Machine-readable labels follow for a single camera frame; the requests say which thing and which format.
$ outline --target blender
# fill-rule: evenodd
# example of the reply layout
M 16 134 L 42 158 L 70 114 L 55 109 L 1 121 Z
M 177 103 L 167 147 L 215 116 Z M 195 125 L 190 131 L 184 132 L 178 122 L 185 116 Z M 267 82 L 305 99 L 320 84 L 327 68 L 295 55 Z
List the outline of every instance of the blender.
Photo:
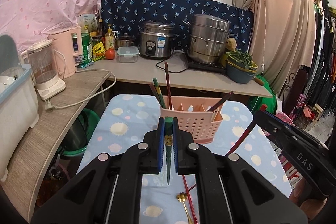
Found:
M 24 62 L 26 56 L 31 65 L 33 81 L 42 100 L 51 98 L 66 87 L 64 81 L 58 77 L 54 56 L 56 50 L 53 50 L 52 43 L 51 39 L 38 42 L 21 53 L 21 62 Z

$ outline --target snack package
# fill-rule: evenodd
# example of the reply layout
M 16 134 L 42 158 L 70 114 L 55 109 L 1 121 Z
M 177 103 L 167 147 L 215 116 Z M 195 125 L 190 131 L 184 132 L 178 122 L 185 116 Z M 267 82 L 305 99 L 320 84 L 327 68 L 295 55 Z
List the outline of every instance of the snack package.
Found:
M 92 48 L 92 60 L 97 61 L 104 58 L 105 48 L 102 42 L 97 43 Z

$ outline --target pot lid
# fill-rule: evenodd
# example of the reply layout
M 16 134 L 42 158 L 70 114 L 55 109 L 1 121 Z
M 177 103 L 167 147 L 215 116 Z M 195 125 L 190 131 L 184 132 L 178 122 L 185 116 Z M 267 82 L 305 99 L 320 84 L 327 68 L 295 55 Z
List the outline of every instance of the pot lid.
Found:
M 28 53 L 39 52 L 43 47 L 49 46 L 53 42 L 52 39 L 44 40 L 41 42 L 34 43 L 27 49 Z
M 224 19 L 214 17 L 210 15 L 193 15 L 192 23 L 216 28 L 228 32 L 230 30 L 230 24 Z
M 173 29 L 174 27 L 169 23 L 162 23 L 162 22 L 151 22 L 147 21 L 144 23 L 144 27 L 150 28 L 164 28 L 164 29 Z
M 118 40 L 124 40 L 124 41 L 127 41 L 127 40 L 134 40 L 134 36 L 132 35 L 128 35 L 127 32 L 124 32 L 124 35 L 120 36 L 120 37 L 117 37 Z

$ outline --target navy blue cloth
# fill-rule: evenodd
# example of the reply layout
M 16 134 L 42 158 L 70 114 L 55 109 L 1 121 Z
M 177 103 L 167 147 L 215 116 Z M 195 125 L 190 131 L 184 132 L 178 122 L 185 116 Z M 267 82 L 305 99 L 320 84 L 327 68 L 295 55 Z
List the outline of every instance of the navy blue cloth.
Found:
M 146 21 L 170 23 L 174 26 L 175 40 L 172 47 L 186 47 L 188 25 L 192 15 L 213 15 L 230 23 L 230 33 L 235 34 L 237 48 L 247 51 L 250 43 L 254 15 L 213 0 L 101 0 L 104 30 L 108 24 L 119 34 L 135 35 L 140 41 L 140 31 Z

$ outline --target label sticker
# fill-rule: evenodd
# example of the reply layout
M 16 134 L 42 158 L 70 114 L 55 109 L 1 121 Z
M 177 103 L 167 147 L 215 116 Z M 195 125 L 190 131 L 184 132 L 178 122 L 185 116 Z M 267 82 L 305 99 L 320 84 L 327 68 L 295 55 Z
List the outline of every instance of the label sticker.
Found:
M 165 47 L 165 41 L 166 39 L 164 37 L 159 37 L 157 41 L 157 47 L 158 48 L 164 48 Z

